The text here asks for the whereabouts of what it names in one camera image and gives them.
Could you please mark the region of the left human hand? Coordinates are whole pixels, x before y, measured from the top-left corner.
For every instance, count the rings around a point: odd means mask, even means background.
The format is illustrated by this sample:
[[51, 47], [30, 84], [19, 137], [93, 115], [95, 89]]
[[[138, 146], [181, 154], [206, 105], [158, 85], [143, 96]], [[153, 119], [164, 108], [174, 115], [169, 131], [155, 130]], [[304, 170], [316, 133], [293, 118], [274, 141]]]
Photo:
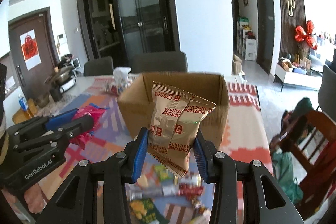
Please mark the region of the left human hand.
[[[17, 198], [10, 194], [5, 188], [3, 188], [1, 192], [5, 196], [5, 199], [7, 200], [13, 211], [18, 213], [19, 209], [15, 205]], [[31, 213], [41, 213], [46, 204], [39, 184], [35, 184], [31, 188], [29, 188], [24, 193], [24, 199]]]

